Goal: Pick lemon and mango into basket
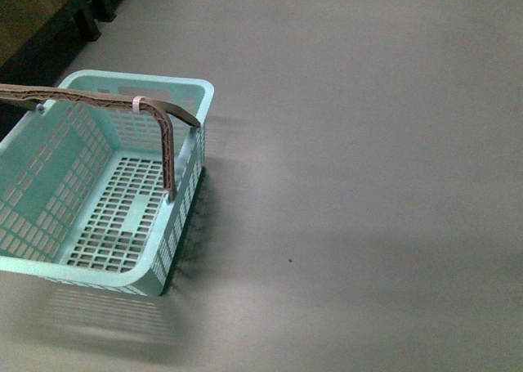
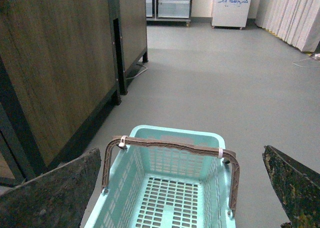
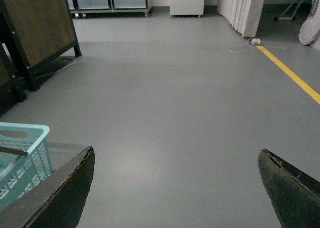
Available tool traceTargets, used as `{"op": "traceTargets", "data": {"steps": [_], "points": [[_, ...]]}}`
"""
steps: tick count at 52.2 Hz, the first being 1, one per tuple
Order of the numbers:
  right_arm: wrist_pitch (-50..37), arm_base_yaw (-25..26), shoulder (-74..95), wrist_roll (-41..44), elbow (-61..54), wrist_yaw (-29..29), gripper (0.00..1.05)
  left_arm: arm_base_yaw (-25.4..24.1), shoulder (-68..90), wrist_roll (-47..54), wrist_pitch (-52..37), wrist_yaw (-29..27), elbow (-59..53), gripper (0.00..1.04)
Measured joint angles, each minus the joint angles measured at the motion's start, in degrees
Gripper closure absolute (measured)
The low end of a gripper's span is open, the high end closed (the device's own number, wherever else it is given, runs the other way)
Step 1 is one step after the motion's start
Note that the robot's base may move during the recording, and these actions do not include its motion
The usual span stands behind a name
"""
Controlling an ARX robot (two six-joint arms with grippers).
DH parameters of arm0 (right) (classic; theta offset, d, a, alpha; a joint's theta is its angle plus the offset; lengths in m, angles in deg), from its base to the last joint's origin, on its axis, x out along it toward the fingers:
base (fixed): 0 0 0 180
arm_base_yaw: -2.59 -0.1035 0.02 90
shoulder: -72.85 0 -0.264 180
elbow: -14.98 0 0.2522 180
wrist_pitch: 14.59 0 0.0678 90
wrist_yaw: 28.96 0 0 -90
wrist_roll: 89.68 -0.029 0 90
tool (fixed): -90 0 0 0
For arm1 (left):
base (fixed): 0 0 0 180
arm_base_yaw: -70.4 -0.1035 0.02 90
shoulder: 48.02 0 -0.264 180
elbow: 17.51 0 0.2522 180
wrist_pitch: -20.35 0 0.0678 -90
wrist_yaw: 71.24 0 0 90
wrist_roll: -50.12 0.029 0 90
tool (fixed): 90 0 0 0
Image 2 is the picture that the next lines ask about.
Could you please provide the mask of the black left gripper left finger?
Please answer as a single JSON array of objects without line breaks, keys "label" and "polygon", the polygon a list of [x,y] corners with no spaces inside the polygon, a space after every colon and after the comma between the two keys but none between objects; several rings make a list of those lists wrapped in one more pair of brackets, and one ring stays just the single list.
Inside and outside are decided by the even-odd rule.
[{"label": "black left gripper left finger", "polygon": [[80,157],[0,196],[1,227],[79,227],[95,189],[101,154]]}]

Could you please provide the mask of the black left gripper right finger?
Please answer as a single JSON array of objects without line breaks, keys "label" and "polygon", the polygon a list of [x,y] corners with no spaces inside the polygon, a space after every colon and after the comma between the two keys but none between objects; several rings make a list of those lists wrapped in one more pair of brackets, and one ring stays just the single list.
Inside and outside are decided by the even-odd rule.
[{"label": "black left gripper right finger", "polygon": [[292,227],[320,226],[320,174],[266,145],[262,159]]}]

